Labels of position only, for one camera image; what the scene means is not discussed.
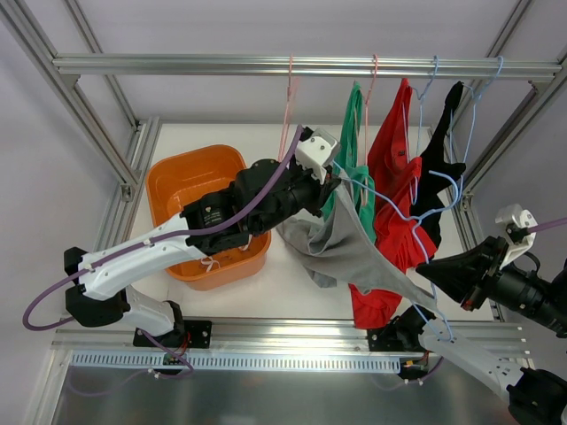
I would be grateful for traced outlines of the grey shirt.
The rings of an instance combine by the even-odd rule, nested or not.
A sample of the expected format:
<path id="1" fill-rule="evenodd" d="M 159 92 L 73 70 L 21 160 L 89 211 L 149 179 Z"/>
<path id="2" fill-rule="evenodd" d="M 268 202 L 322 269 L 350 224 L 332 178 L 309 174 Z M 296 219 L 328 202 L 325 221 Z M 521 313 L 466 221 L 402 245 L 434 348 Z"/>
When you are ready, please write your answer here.
<path id="1" fill-rule="evenodd" d="M 351 283 L 364 294 L 389 290 L 409 301 L 435 310 L 434 297 L 413 284 L 369 240 L 363 229 L 347 182 L 334 190 L 334 205 L 323 223 L 291 217 L 276 227 L 291 253 L 321 288 Z"/>

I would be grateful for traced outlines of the pink wire hanger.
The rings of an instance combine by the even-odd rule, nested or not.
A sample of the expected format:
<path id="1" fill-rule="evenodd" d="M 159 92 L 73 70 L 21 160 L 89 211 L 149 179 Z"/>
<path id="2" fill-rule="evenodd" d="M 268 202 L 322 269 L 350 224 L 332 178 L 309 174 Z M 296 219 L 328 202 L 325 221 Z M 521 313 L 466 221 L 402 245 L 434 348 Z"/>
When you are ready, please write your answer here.
<path id="1" fill-rule="evenodd" d="M 285 110 L 283 116 L 283 126 L 280 134 L 280 142 L 279 142 L 279 149 L 278 149 L 278 157 L 279 161 L 282 161 L 285 154 L 289 128 L 291 124 L 291 116 L 292 116 L 292 109 L 295 103 L 295 97 L 297 93 L 298 87 L 298 78 L 293 73 L 293 66 L 294 66 L 294 56 L 290 55 L 289 63 L 288 63 L 288 79 L 287 79 L 287 88 L 286 88 L 286 103 L 285 103 Z"/>

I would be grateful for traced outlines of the white tank top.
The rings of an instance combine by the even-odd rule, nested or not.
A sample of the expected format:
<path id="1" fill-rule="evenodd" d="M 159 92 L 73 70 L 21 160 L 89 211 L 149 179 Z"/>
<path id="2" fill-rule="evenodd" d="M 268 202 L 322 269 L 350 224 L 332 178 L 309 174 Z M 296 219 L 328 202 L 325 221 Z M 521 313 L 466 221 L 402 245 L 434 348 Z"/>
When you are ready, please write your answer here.
<path id="1" fill-rule="evenodd" d="M 250 245 L 251 242 L 248 242 L 245 245 L 238 246 L 237 248 L 231 248 L 201 259 L 200 267 L 203 268 L 206 273 L 209 273 L 214 268 L 220 269 L 224 266 L 237 263 L 242 259 L 243 255 L 249 251 Z"/>

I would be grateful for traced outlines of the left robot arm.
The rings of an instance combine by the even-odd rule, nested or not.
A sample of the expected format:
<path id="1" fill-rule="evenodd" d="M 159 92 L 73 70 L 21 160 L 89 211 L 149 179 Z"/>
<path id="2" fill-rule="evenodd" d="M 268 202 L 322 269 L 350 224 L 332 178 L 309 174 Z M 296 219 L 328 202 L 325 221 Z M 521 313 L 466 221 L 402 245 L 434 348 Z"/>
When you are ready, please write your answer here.
<path id="1" fill-rule="evenodd" d="M 227 188 L 184 206 L 145 235 L 106 252 L 66 250 L 66 273 L 78 274 L 65 292 L 67 312 L 85 328 L 128 324 L 136 329 L 140 346 L 157 341 L 176 348 L 188 342 L 190 331 L 181 307 L 145 296 L 133 283 L 187 261 L 240 248 L 301 210 L 321 215 L 339 185 L 330 167 L 321 171 L 318 176 L 296 162 L 283 166 L 261 159 L 239 171 Z"/>

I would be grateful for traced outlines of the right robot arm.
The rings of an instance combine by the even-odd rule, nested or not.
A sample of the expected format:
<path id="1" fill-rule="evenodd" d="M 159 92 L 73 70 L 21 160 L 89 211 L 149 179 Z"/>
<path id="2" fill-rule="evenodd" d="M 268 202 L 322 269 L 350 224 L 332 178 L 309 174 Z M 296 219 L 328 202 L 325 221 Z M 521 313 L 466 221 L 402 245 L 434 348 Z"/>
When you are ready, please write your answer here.
<path id="1" fill-rule="evenodd" d="M 565 339 L 566 273 L 547 282 L 537 269 L 506 263 L 508 248 L 504 238 L 489 236 L 462 254 L 422 264 L 417 272 L 465 310 L 492 301 Z M 453 363 L 497 395 L 517 423 L 566 422 L 566 381 L 535 366 L 520 324 L 461 322 L 454 330 L 442 325 L 440 313 L 430 308 L 411 307 L 393 321 L 403 351 L 432 352 Z"/>

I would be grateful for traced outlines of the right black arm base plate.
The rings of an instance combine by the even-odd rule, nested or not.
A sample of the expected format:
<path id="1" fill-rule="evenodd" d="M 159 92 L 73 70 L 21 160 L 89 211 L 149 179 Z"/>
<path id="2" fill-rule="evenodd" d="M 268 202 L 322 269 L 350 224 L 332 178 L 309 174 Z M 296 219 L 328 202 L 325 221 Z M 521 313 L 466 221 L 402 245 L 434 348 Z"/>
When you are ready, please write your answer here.
<path id="1" fill-rule="evenodd" d="M 367 339 L 371 352 L 425 352 L 419 336 L 426 328 L 421 317 L 395 316 L 385 327 L 368 329 Z"/>

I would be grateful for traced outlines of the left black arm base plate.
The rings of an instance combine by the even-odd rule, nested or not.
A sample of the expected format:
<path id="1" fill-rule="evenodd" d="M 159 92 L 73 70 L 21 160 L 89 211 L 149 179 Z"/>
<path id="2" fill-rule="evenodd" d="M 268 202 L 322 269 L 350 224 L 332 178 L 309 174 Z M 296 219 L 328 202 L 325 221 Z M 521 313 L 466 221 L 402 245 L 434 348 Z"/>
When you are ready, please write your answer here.
<path id="1" fill-rule="evenodd" d="M 172 331 L 154 339 L 168 349 L 208 349 L 212 335 L 211 321 L 183 320 L 176 323 Z"/>

